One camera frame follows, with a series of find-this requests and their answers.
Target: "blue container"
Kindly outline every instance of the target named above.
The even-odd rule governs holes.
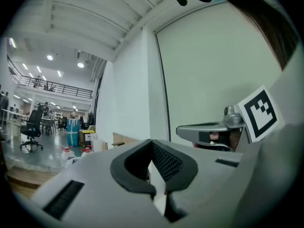
[[[78,132],[67,132],[67,144],[73,147],[79,146]]]
[[[79,129],[80,129],[80,121],[78,119],[68,119],[66,126],[68,146],[73,146],[73,147],[79,146],[79,138],[78,138]]]
[[[78,132],[80,129],[79,119],[68,119],[66,131],[67,132]]]

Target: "black rubber pad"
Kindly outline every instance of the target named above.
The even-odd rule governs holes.
[[[70,181],[62,191],[44,208],[44,211],[56,219],[60,219],[82,189],[84,183]]]

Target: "black grille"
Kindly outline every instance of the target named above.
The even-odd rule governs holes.
[[[68,206],[82,189],[84,183],[70,181],[62,191],[44,208],[44,211],[56,219],[60,219]]]
[[[153,144],[153,163],[164,181],[168,181],[180,172],[182,161]]]

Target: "white pillar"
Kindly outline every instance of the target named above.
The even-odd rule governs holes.
[[[36,95],[33,94],[32,96],[32,103],[30,104],[30,112],[29,112],[29,115],[32,114],[32,111],[35,109],[35,102],[36,102]]]
[[[0,38],[0,84],[1,91],[9,93],[9,109],[13,102],[17,84],[11,79],[7,58],[7,38]]]

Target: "person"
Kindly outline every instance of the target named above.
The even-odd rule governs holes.
[[[37,107],[38,112],[43,112],[43,105],[38,103],[38,107]]]
[[[73,119],[75,119],[76,116],[77,116],[77,115],[76,115],[76,109],[74,109],[74,111],[73,111],[72,114],[71,114],[71,117],[72,117]]]
[[[24,112],[23,112],[23,106],[21,105],[21,106],[20,106],[20,109],[19,109],[19,114],[23,115],[23,113],[24,113]]]
[[[9,93],[6,92],[5,96],[1,100],[1,109],[7,110],[8,106],[9,106]],[[4,119],[7,118],[7,112],[2,111],[1,112],[1,117],[3,117],[2,120],[4,121]]]
[[[44,111],[43,111],[43,117],[46,118],[48,116],[48,102],[44,103]]]
[[[40,75],[38,75],[38,77],[35,79],[35,82],[34,82],[34,88],[37,88],[40,86]]]
[[[299,38],[287,19],[264,0],[227,0],[263,35],[282,70],[291,58]]]
[[[16,104],[14,104],[12,112],[18,113],[18,108],[16,107]]]

